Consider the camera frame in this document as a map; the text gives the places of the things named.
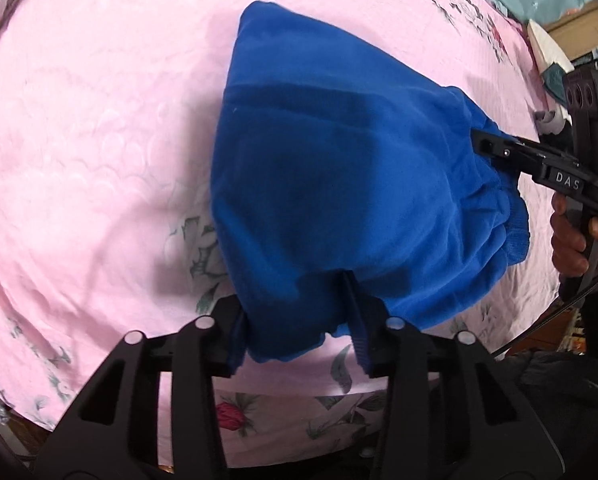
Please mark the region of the person's right hand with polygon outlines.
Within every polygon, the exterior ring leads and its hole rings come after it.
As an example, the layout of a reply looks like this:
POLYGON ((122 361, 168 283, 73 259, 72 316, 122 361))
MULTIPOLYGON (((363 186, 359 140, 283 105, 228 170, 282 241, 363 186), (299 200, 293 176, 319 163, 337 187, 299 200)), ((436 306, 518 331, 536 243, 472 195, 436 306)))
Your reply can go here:
MULTIPOLYGON (((553 265, 561 278, 579 278, 590 266, 588 259, 584 257, 585 237, 567 219, 567 201, 563 195, 555 193, 552 206, 550 226, 553 229, 553 265)), ((598 218, 590 221, 588 229, 594 240, 598 240, 598 218)))

